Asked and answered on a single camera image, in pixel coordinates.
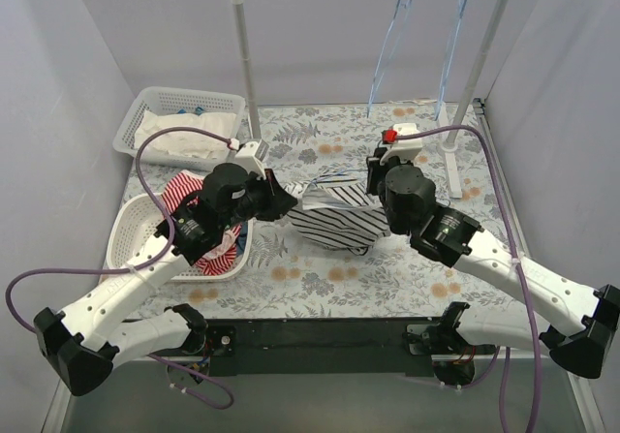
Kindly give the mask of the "black white striped tank top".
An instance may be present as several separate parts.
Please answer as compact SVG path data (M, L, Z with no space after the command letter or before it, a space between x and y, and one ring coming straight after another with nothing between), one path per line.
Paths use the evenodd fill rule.
M297 206L286 218L305 240L327 250L363 255L390 236L382 205L366 194L359 180L318 185L290 182L284 189L297 198Z

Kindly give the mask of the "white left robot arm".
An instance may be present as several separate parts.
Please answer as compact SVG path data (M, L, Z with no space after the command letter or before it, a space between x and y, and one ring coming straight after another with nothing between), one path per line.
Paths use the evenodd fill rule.
M162 350L201 352L207 322L188 304L136 322L127 318L173 277L222 243L224 233L249 220L274 222L297 204L271 169L262 175L226 163L185 196L122 270L82 298L34 319L40 351L71 394L100 386L120 365Z

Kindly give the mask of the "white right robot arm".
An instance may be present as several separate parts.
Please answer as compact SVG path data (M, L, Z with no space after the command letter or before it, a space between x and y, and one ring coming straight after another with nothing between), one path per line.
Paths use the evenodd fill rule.
M478 317L461 307L457 319L438 329L440 345L460 353L490 344L542 351L566 371L601 377L619 326L619 290L595 289L565 278L533 260L515 257L477 220L436 200L436 186L410 161L386 148L367 157L367 192L379 198L389 229L432 262L472 275L522 303L530 303L537 330Z

